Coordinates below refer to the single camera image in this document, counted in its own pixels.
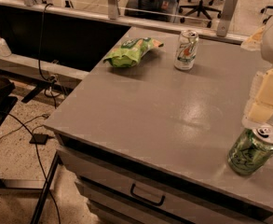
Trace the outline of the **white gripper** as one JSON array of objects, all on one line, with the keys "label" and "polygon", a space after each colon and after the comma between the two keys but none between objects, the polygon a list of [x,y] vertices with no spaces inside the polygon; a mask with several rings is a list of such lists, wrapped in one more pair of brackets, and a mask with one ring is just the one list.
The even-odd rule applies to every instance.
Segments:
[{"label": "white gripper", "polygon": [[[261,43],[262,58],[273,64],[273,16],[267,21]],[[264,123],[273,116],[273,68],[253,77],[243,118]]]}]

